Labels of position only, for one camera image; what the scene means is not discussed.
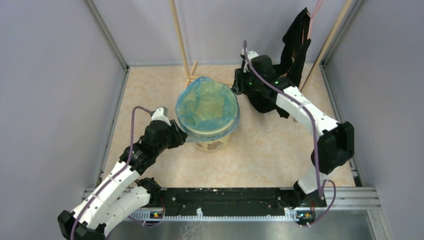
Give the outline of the yellow paper trash bin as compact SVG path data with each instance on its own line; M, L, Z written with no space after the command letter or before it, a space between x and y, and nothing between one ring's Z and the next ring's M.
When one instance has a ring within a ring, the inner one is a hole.
M199 132L199 131L191 131L183 130L188 134L187 142L194 143L195 146L204 151L204 152L215 152L224 147L232 134L232 132L237 128L236 124L234 128L229 131L228 128L222 128L220 130L210 131L210 132Z

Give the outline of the blue plastic trash bag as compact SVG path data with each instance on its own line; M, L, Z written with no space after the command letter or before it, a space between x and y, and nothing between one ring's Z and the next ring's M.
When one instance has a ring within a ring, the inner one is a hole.
M178 96L175 112L187 131L212 132L238 124L240 106L227 85L209 77L199 77Z

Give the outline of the pink hanger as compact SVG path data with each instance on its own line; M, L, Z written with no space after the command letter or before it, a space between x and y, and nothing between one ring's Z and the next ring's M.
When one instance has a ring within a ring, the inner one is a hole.
M320 8L322 6L322 3L323 3L323 0L317 0L315 8L313 10L313 13L308 13L308 15L310 17L310 22L309 22L309 27L308 27L308 32L307 32L307 39L308 40L311 39L311 31L312 31L313 22L314 22L314 19L315 19L317 12L320 10Z

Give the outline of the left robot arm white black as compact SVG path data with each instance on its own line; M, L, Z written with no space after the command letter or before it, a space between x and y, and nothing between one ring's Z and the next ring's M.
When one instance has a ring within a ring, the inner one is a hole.
M62 236L67 240L104 240L135 210L156 206L161 187L153 178L139 178L161 153L182 146L187 137L175 120L151 121L99 186L73 210L59 214Z

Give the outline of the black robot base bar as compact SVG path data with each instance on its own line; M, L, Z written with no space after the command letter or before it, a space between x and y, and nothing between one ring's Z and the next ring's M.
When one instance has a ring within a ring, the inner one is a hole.
M163 210L166 217L265 217L326 205L317 191L304 194L292 187L173 187L161 189L142 209Z

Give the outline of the black cloth garment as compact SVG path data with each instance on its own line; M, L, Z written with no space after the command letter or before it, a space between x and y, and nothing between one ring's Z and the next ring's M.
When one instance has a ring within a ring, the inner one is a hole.
M307 50L311 44L308 38L311 16L304 8L294 19L282 41L284 48L280 63L273 64L267 55L259 55L250 60L256 72L278 90L287 87L298 87L306 61ZM259 113L276 110L281 118L288 118L289 113L276 105L277 91L263 83L254 73L247 74L247 97L251 105Z

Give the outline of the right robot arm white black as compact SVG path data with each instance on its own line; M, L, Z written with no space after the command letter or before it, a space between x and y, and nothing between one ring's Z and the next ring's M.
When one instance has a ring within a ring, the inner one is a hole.
M329 117L312 104L293 81L277 74L277 66L267 55L255 51L240 55L241 67L235 70L232 91L246 95L259 113L276 110L280 117L292 116L313 137L312 166L296 182L293 200L307 206L317 191L323 196L323 186L329 175L350 160L355 152L354 126Z

